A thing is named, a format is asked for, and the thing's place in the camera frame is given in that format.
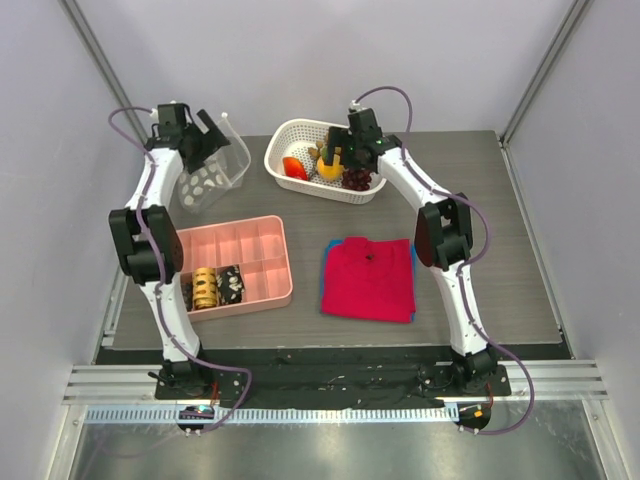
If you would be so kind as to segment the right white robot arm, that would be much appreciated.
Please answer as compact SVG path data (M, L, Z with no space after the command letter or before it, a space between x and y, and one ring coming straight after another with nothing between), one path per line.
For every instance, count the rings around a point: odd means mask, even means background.
M438 285L450 331L451 380L472 395L496 373L497 354L484 331L471 278L473 232L466 196L441 187L401 140L386 135L370 108L349 108L348 125L328 129L327 161L370 170L391 183L416 212L414 248Z

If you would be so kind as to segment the fake yellow grape bunch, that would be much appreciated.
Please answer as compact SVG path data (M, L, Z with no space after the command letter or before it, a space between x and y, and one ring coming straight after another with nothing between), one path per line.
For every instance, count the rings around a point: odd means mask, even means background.
M328 147L325 141L318 140L313 146L307 148L307 153L314 161L321 159L322 161L327 159Z

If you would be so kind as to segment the yellow fake fruit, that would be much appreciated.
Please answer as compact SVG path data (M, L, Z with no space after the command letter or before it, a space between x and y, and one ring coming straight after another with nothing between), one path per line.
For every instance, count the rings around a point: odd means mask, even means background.
M340 156L335 154L331 165L327 165L324 161L319 159L316 162L316 170L321 178L328 182L333 182L342 176L345 168L342 165Z

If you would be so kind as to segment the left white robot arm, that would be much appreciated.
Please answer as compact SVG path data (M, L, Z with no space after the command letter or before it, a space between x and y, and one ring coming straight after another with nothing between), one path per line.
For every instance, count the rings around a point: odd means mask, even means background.
M138 110L155 119L146 142L114 130L141 151L144 167L126 206L109 213L109 228L120 268L145 295L161 336L163 361L155 378L200 399L211 391L216 367L204 359L188 318L181 286L184 250L168 206L180 175L196 172L230 142L204 110L197 112L202 130L184 103Z

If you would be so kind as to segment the clear polka dot zip bag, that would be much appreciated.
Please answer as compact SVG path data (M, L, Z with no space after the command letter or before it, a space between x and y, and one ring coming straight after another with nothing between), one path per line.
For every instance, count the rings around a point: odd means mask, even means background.
M179 202L192 214L210 208L225 194L241 187L251 164L249 149L226 112L221 114L216 126L230 144L207 158L204 166L194 173L184 170L178 178L176 189Z

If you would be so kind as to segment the dark red fake grapes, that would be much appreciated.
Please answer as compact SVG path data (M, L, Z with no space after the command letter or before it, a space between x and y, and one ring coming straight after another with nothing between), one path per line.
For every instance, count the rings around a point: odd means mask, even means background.
M362 192L370 189L372 172L366 169L347 169L342 174L341 185L347 190Z

